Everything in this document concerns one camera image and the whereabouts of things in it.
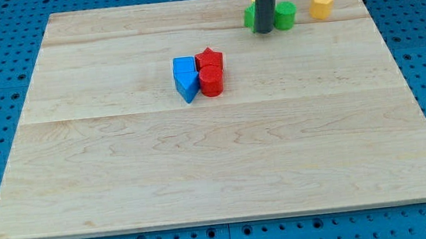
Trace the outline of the grey cylindrical robot arm rod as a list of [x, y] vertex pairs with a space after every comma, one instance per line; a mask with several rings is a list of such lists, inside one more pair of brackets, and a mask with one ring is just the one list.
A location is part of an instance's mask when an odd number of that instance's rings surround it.
[[268, 34], [274, 28], [276, 0], [255, 0], [254, 31], [259, 34]]

